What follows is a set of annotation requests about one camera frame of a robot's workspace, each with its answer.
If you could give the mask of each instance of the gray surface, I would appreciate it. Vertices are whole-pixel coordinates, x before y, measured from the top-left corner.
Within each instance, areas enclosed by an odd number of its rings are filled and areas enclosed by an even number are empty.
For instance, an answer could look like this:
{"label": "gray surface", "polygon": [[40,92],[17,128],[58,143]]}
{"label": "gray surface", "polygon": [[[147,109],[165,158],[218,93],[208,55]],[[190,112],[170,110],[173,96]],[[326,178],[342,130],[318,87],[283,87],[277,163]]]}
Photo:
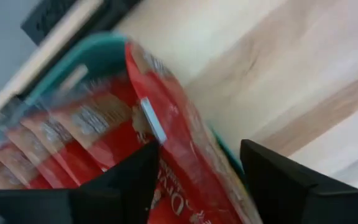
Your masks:
{"label": "gray surface", "polygon": [[0,90],[35,50],[20,25],[40,0],[0,0]]}

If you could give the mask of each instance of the wooden table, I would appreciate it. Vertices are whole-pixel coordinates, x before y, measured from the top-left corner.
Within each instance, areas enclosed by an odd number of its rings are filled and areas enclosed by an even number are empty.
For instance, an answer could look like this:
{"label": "wooden table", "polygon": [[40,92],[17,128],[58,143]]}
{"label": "wooden table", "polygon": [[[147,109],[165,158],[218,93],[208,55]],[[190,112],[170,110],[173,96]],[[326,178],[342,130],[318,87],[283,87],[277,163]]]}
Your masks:
{"label": "wooden table", "polygon": [[[72,21],[98,5],[86,2]],[[358,0],[144,0],[116,31],[166,63],[234,154],[253,139],[358,187]],[[67,35],[55,36],[0,102]]]}

